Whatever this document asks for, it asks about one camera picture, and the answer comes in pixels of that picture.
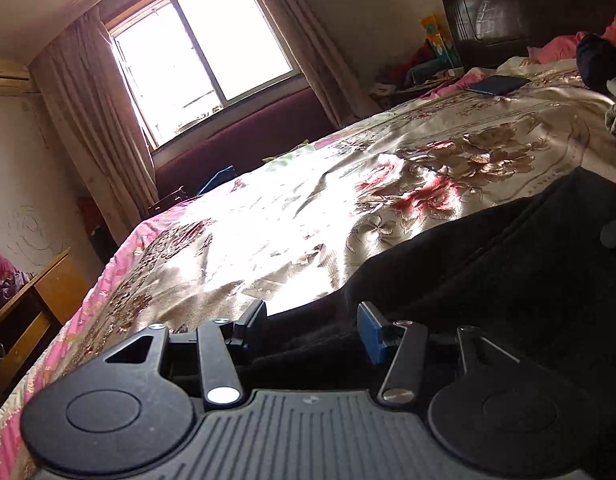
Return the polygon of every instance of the curtain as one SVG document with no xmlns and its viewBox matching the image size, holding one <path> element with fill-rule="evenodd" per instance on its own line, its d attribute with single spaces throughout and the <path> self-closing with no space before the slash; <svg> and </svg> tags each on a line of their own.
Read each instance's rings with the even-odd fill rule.
<svg viewBox="0 0 616 480">
<path fill-rule="evenodd" d="M 380 111 L 304 0 L 262 0 L 330 121 L 343 128 Z"/>
<path fill-rule="evenodd" d="M 94 8 L 31 63 L 58 134 L 120 244 L 158 200 L 146 138 Z"/>
</svg>

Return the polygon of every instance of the wooden cabinet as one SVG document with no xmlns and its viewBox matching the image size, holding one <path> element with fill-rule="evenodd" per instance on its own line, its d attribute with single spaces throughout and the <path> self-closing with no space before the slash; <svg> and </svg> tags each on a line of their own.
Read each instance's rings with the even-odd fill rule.
<svg viewBox="0 0 616 480">
<path fill-rule="evenodd" d="M 0 308 L 0 406 L 34 359 L 73 316 L 88 293 L 88 283 L 70 259 L 69 250 Z"/>
</svg>

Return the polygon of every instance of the headboard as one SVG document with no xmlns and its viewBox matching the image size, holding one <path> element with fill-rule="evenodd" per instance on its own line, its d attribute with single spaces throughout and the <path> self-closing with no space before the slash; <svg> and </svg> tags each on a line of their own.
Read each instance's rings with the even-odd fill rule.
<svg viewBox="0 0 616 480">
<path fill-rule="evenodd" d="M 616 14 L 616 0 L 443 1 L 466 69 L 527 56 L 528 46 L 544 46 L 562 34 L 601 34 Z"/>
</svg>

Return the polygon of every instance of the white wall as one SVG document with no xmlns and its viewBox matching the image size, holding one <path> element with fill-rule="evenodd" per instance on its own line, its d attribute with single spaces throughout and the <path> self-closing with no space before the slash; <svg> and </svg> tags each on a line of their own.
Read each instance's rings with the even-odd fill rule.
<svg viewBox="0 0 616 480">
<path fill-rule="evenodd" d="M 39 272 L 70 247 L 94 284 L 103 266 L 77 207 L 82 184 L 62 149 L 40 96 L 0 97 L 0 253 L 18 269 Z"/>
<path fill-rule="evenodd" d="M 307 0 L 342 54 L 369 86 L 379 69 L 404 62 L 425 40 L 421 18 L 444 16 L 441 0 Z"/>
</svg>

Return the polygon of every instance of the floral bedspread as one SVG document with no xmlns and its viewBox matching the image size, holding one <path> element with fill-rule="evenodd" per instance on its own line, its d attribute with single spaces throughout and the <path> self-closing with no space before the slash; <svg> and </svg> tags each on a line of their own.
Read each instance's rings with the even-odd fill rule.
<svg viewBox="0 0 616 480">
<path fill-rule="evenodd" d="M 538 193 L 576 166 L 616 181 L 610 101 L 584 87 L 574 62 L 499 73 L 531 83 L 506 97 L 403 104 L 141 224 L 0 411 L 0 480 L 30 468 L 21 405 L 152 322 L 186 332 L 235 319 L 254 298 L 281 312 L 337 290 L 401 241 Z"/>
</svg>

